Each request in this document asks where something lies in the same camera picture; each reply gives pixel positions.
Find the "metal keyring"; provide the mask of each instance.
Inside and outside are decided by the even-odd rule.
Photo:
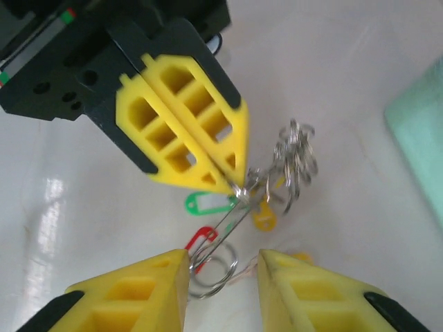
[[[238,265],[237,252],[235,251],[235,249],[232,245],[230,245],[229,243],[224,241],[224,242],[221,242],[220,245],[224,246],[225,249],[227,249],[227,251],[229,251],[229,253],[231,255],[230,265],[228,266],[228,264],[222,258],[215,256],[215,255],[211,255],[205,260],[205,262],[208,262],[213,259],[215,261],[222,263],[224,265],[225,271],[226,271],[226,274],[224,275],[224,277],[221,278],[218,282],[215,282],[213,284],[204,283],[200,279],[197,278],[197,275],[195,274],[195,270],[197,269],[197,267],[199,265],[201,265],[203,263],[202,261],[198,261],[199,256],[201,254],[203,254],[205,250],[209,249],[210,247],[213,247],[214,245],[215,245],[215,242],[212,242],[211,244],[208,244],[207,246],[201,247],[200,249],[198,249],[198,251],[196,251],[196,253],[194,253],[191,256],[190,267],[189,267],[190,278],[200,287],[210,289],[210,290],[208,290],[206,292],[202,292],[202,293],[196,293],[196,292],[189,291],[189,296],[191,296],[193,298],[205,299],[207,297],[211,297],[211,296],[217,294],[219,291],[222,290],[222,288],[226,285],[226,282],[229,281],[229,279],[234,275],[235,270],[237,269],[237,265]]]
[[[264,200],[267,203],[278,203],[284,206],[283,214],[286,214],[293,202],[300,196],[300,185],[311,183],[312,177],[318,173],[317,160],[309,144],[309,139],[314,134],[312,126],[299,124],[292,119],[289,130],[283,128],[278,133],[279,140],[275,144],[273,162],[269,168],[250,169],[244,187],[240,187],[228,179],[238,202],[214,229],[226,227],[223,226],[226,222],[229,222],[229,227],[226,227],[225,231],[220,233],[221,236],[211,244],[205,246],[205,242],[201,243],[196,253],[191,256],[190,277],[192,281],[209,290],[202,293],[190,291],[190,297],[204,299],[217,294],[235,274],[238,263],[237,253],[232,245],[226,243],[225,240],[251,210],[260,210],[260,202]],[[284,188],[287,197],[280,197],[275,192],[280,187]],[[220,245],[223,245],[231,253],[232,263],[230,265],[222,257],[214,255]],[[197,268],[210,260],[221,264],[226,272],[223,278],[212,284],[202,282],[196,276]]]

